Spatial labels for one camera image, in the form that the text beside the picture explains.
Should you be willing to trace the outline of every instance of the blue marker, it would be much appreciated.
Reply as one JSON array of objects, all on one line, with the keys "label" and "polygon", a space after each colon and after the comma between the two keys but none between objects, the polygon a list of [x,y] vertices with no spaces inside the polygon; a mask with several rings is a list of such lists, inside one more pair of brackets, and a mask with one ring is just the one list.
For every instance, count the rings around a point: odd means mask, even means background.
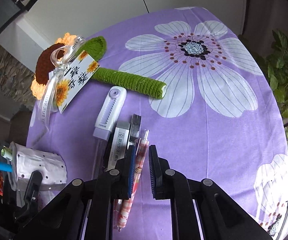
[{"label": "blue marker", "polygon": [[12,172],[12,165],[0,162],[0,171]]}]

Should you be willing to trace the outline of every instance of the table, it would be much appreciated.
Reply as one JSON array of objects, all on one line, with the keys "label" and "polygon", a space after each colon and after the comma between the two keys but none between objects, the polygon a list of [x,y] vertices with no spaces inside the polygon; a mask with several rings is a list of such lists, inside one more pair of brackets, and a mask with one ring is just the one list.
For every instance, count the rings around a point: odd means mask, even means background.
[{"label": "table", "polygon": [[[212,179],[276,236],[288,201],[286,137],[273,93],[237,37],[197,7],[145,14],[92,37],[99,35],[108,45],[102,67],[167,83],[163,100],[127,91],[119,120],[141,115],[141,128],[150,130],[150,143],[172,169]],[[63,114],[51,114],[50,131],[34,145],[63,157],[68,181],[91,179],[96,155],[103,154],[92,134],[110,87],[90,80]],[[27,147],[43,129],[36,108]],[[152,198],[148,161],[127,226],[113,239],[134,235],[171,239],[170,203]]]}]

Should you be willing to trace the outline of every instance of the ribbon bow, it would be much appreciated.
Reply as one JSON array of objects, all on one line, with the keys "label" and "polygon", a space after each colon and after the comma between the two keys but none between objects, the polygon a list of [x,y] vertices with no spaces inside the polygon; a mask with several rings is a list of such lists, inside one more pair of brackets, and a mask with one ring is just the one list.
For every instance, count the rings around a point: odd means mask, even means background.
[{"label": "ribbon bow", "polygon": [[[51,62],[54,64],[54,75],[47,82],[44,94],[41,98],[39,107],[38,107],[38,118],[44,123],[46,128],[49,130],[49,121],[50,121],[50,113],[57,111],[56,104],[56,89],[57,83],[60,78],[64,75],[65,70],[69,66],[70,60],[75,56],[75,53],[81,47],[81,45],[86,42],[86,40],[82,36],[77,36],[74,39],[74,43],[72,45],[62,46],[55,51],[53,51],[51,55]],[[64,55],[61,59],[58,59],[58,53],[63,50]]]}]

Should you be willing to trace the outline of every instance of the card with sunflower print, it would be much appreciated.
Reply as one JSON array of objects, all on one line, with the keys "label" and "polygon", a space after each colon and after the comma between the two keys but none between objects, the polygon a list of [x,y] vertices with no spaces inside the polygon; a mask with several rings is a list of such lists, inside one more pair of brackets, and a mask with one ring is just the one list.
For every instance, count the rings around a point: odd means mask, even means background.
[{"label": "card with sunflower print", "polygon": [[56,103],[61,113],[99,67],[86,51],[69,65],[57,83]]}]

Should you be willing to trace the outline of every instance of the green crochet stem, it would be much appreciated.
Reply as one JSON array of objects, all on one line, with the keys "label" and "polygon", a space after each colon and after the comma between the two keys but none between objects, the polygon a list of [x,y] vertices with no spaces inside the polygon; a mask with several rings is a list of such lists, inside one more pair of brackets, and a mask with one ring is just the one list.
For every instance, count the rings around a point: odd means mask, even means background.
[{"label": "green crochet stem", "polygon": [[164,82],[108,68],[99,67],[91,78],[157,99],[162,99],[166,92],[166,84]]},{"label": "green crochet stem", "polygon": [[[90,54],[94,60],[99,61],[106,52],[106,40],[103,36],[92,38],[80,47],[76,55],[79,55],[83,50]],[[166,92],[166,84],[164,82],[102,67],[98,68],[91,78],[157,99],[162,99]]]}]

